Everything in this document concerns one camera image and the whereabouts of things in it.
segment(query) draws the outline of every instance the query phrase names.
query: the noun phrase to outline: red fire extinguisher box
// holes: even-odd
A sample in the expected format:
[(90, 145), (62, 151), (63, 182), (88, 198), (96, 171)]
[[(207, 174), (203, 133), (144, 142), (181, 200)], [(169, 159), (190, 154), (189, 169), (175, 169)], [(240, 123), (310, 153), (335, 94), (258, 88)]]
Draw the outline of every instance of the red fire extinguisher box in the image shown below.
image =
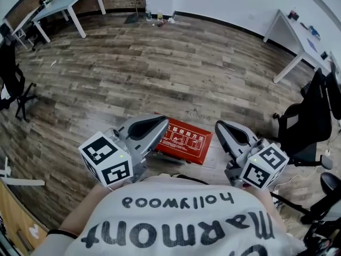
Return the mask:
[(213, 134), (188, 123), (173, 118), (168, 119), (167, 133), (155, 150), (203, 165)]

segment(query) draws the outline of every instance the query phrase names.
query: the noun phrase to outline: bottle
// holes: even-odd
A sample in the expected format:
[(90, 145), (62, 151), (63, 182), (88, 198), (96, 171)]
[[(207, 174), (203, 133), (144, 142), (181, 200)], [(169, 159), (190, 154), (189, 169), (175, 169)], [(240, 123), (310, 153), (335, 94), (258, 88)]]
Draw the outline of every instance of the bottle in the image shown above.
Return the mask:
[(145, 19), (148, 22), (151, 21), (151, 10), (150, 10), (150, 6), (148, 4), (145, 6)]
[(161, 11), (158, 11), (158, 21), (162, 21), (162, 19), (163, 19), (163, 15)]

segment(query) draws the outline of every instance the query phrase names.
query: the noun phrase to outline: wooden floor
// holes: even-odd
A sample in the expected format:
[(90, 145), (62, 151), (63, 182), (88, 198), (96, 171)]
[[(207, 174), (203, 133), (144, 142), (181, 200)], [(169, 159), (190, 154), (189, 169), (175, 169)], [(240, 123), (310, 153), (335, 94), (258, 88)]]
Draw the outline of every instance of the wooden floor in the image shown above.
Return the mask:
[[(212, 132), (223, 119), (276, 135), (272, 114), (301, 102), (299, 90), (313, 76), (301, 62), (274, 84), (293, 56), (231, 28), (185, 17), (161, 28), (143, 19), (124, 25), (126, 16), (83, 17), (85, 39), (73, 24), (62, 24), (50, 44), (17, 52), (26, 86), (35, 82), (41, 99), (28, 107), (30, 123), (14, 118), (15, 102), (0, 112), (0, 158), (8, 156), (14, 177), (46, 181), (45, 187), (12, 190), (48, 228), (57, 227), (95, 183), (77, 150), (95, 132), (158, 112)], [(338, 129), (333, 119), (332, 139)], [(330, 148), (340, 175), (340, 138)], [(320, 143), (318, 154), (326, 149), (327, 143)], [(228, 185), (228, 160), (214, 135), (203, 166), (150, 160), (146, 174), (182, 172)], [(322, 196), (322, 171), (279, 186), (280, 194), (310, 206)], [(276, 183), (312, 172), (289, 166)]]

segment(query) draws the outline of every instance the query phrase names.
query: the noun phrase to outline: black wristband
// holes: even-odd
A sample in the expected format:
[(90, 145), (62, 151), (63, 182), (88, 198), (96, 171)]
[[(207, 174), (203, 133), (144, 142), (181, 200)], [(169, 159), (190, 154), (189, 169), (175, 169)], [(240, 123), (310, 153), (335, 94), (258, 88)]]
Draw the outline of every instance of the black wristband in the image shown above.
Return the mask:
[(60, 230), (60, 229), (51, 229), (47, 235), (50, 235), (50, 234), (61, 234), (61, 235), (65, 235), (65, 236), (69, 236), (73, 239), (77, 239), (77, 236), (75, 234), (72, 234), (72, 233), (69, 233), (67, 231), (64, 231), (64, 230)]

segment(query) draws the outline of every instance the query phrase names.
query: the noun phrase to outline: white table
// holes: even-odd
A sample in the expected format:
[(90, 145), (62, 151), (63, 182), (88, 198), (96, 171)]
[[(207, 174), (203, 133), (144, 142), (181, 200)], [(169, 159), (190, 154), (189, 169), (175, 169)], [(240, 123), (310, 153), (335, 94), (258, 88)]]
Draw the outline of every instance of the white table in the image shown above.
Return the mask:
[[(283, 33), (275, 33), (274, 27), (277, 26), (279, 29), (283, 29), (283, 24), (286, 25), (286, 31)], [(297, 56), (288, 64), (285, 69), (282, 70), (280, 74), (278, 74), (274, 79), (273, 82), (279, 82), (284, 76), (286, 76), (302, 59), (307, 60), (310, 64), (312, 64), (315, 68), (321, 67), (322, 72), (327, 75), (330, 73), (330, 64), (328, 60), (323, 60), (321, 58), (321, 54), (326, 51), (320, 41), (316, 39), (308, 30), (306, 30), (298, 21), (293, 19), (288, 19), (281, 10), (278, 10), (276, 17), (270, 28), (266, 32), (263, 41), (266, 42), (269, 38), (274, 40), (275, 42), (285, 46), (291, 45), (292, 37), (287, 37), (288, 35), (285, 33), (289, 31), (289, 34), (293, 36), (294, 44), (297, 47), (293, 47), (292, 49), (296, 49), (295, 53)]]
[[(82, 28), (82, 26), (80, 25), (76, 14), (72, 8), (72, 6), (77, 2), (78, 0), (52, 0), (49, 4), (48, 7), (44, 8), (43, 10), (41, 10), (34, 18), (33, 18), (33, 23), (36, 25), (37, 29), (40, 31), (40, 33), (43, 35), (43, 37), (45, 38), (45, 40), (49, 43), (51, 42), (51, 40), (49, 39), (49, 37), (46, 35), (46, 33), (43, 31), (43, 29), (41, 28), (40, 24), (38, 23), (38, 21), (44, 17), (47, 17), (53, 13), (56, 12), (62, 12), (64, 18), (66, 21), (69, 21), (68, 16), (65, 13), (65, 10), (68, 10), (72, 20), (74, 21), (79, 34), (81, 35), (82, 38), (86, 37), (86, 34), (84, 33), (84, 30)], [(105, 9), (104, 9), (104, 5), (102, 0), (98, 0), (98, 4), (100, 5), (102, 14), (105, 14)]]
[(20, 22), (20, 24), (17, 26), (17, 28), (14, 30), (14, 32), (12, 33), (12, 36), (14, 36), (26, 49), (27, 46), (25, 46), (25, 44), (22, 42), (22, 40), (20, 39), (23, 36), (26, 36), (26, 33), (24, 32), (24, 30), (22, 29), (24, 27), (24, 25), (26, 25), (26, 23), (30, 20), (30, 18), (32, 17), (33, 14), (35, 14), (35, 12), (38, 10), (39, 7), (36, 7), (34, 10), (32, 10), (29, 14), (26, 15), (26, 17)]

